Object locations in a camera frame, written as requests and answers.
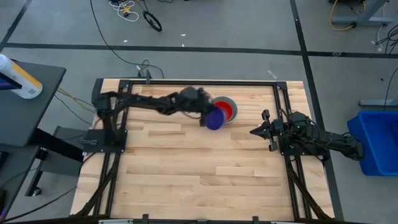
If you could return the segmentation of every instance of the white cable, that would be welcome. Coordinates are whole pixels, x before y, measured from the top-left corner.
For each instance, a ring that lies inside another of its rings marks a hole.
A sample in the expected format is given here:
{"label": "white cable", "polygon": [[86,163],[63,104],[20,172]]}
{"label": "white cable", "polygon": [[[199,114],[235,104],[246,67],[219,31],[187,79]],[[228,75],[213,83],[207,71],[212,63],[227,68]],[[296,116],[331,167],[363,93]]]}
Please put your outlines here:
{"label": "white cable", "polygon": [[135,15],[137,16],[137,19],[131,20],[131,19],[125,18],[123,15],[120,15],[119,12],[120,12],[120,11],[124,11],[124,9],[121,9],[121,7],[133,7],[135,4],[136,4],[136,3],[135,3],[134,1],[130,0],[130,1],[121,2],[121,3],[119,3],[119,5],[117,6],[117,5],[112,4],[111,1],[109,1],[109,5],[112,6],[113,10],[116,11],[116,13],[118,14],[118,16],[119,16],[120,18],[126,20],[126,21],[129,21],[129,22],[136,22],[136,21],[139,19],[139,14],[136,13],[136,12],[128,11],[128,12],[127,12],[128,14],[135,14]]}
{"label": "white cable", "polygon": [[[387,4],[387,2],[384,3],[383,7],[381,8],[381,17],[382,17],[382,18],[384,17],[384,8],[385,8],[386,4]],[[382,26],[383,26],[383,24],[380,25],[379,30],[377,31],[377,42],[380,41],[380,30],[381,30],[381,27],[382,27]],[[384,49],[383,44],[379,44],[379,45],[380,45],[380,48],[381,48],[381,49]]]}

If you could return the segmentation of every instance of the yellow label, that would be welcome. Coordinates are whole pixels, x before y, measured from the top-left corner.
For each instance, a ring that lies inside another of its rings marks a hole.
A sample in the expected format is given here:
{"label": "yellow label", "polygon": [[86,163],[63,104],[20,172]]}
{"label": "yellow label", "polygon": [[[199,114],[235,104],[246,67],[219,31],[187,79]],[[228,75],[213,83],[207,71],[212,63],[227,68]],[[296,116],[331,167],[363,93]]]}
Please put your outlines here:
{"label": "yellow label", "polygon": [[20,66],[18,66],[16,63],[12,63],[12,69],[15,70],[17,73],[19,73],[22,77],[24,77],[26,80],[30,81],[31,84],[36,86],[36,88],[40,88],[41,84],[39,81],[37,81],[32,75],[29,75],[25,70],[23,70]]}

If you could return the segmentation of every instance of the white bottle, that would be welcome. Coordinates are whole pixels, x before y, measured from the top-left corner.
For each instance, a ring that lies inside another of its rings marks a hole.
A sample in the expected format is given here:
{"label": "white bottle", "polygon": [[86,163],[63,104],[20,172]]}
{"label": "white bottle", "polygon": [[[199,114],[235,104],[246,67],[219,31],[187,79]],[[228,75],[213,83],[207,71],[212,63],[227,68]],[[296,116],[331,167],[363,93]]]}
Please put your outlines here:
{"label": "white bottle", "polygon": [[43,85],[39,81],[2,54],[0,54],[0,72],[21,84],[21,89],[11,91],[24,99],[33,99],[43,90]]}

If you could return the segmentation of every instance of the gray floor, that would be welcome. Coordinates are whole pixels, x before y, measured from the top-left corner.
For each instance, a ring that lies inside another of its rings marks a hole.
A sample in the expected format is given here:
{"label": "gray floor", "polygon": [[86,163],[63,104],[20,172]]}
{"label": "gray floor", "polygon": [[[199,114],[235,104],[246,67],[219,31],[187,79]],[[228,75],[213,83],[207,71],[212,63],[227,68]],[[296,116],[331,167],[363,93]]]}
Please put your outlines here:
{"label": "gray floor", "polygon": [[[24,2],[0,1],[0,39]],[[371,43],[377,28],[332,31],[328,26],[331,5],[327,0],[296,2],[308,50],[379,53]],[[289,0],[175,0],[173,4],[148,0],[150,10],[162,21],[164,31],[160,34],[149,28],[143,19],[136,23],[121,20],[105,0],[93,0],[93,4],[104,36],[111,45],[181,47],[184,44],[186,47],[300,50]],[[385,16],[398,21],[397,6],[397,1],[390,2]],[[133,9],[141,13],[139,7],[134,6]],[[336,8],[336,15],[352,14],[344,4]],[[390,27],[392,25],[383,29],[381,35],[384,36]],[[33,0],[9,42],[104,45],[96,30],[88,0]],[[90,100],[95,78],[132,77],[137,73],[135,66],[123,63],[106,50],[5,48],[3,53],[20,61],[66,67],[62,87],[84,100]],[[301,56],[150,51],[118,53],[131,62],[141,63],[149,59],[151,64],[163,69],[166,78],[272,80],[267,73],[271,70],[278,80],[304,81],[308,97],[310,95]],[[347,131],[347,120],[361,110],[358,100],[384,98],[389,77],[397,62],[398,59],[310,57],[326,128],[337,133]],[[160,75],[156,69],[151,72],[155,77]],[[397,84],[398,80],[392,82],[392,97],[398,97]],[[92,114],[69,99],[65,102],[83,119],[91,121]],[[56,126],[88,128],[59,101],[53,100],[40,127],[53,132]],[[398,178],[367,177],[362,174],[357,162],[335,153],[332,158],[346,221],[398,222]],[[9,217],[48,202],[75,186],[76,182],[74,177],[44,174],[39,184],[44,190],[43,195],[27,198],[21,194]],[[65,217],[72,200],[71,193],[52,206],[19,221]]]}

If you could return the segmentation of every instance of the blue bin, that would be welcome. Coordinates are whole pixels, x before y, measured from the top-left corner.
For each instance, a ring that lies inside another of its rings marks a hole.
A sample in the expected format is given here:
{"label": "blue bin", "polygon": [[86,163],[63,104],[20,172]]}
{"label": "blue bin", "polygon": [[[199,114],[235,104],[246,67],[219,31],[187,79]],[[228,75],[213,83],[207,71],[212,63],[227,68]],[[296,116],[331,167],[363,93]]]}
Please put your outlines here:
{"label": "blue bin", "polygon": [[398,111],[361,111],[347,125],[363,144],[362,172],[398,176]]}

